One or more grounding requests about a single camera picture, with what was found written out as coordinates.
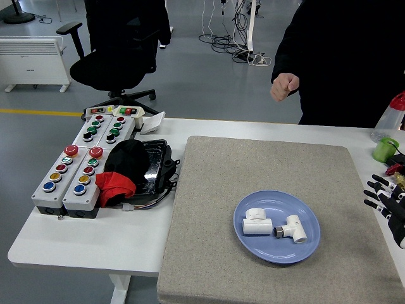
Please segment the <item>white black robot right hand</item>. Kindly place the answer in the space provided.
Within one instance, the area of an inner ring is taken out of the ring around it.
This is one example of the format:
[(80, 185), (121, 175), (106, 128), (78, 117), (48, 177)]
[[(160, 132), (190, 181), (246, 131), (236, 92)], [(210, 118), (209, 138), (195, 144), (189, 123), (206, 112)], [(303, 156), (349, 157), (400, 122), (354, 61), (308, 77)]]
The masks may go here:
[(367, 197), (364, 204), (374, 208), (387, 219), (388, 227), (398, 247), (404, 249), (404, 190), (400, 185), (373, 174), (372, 181), (367, 185), (373, 188), (373, 192), (364, 190)]

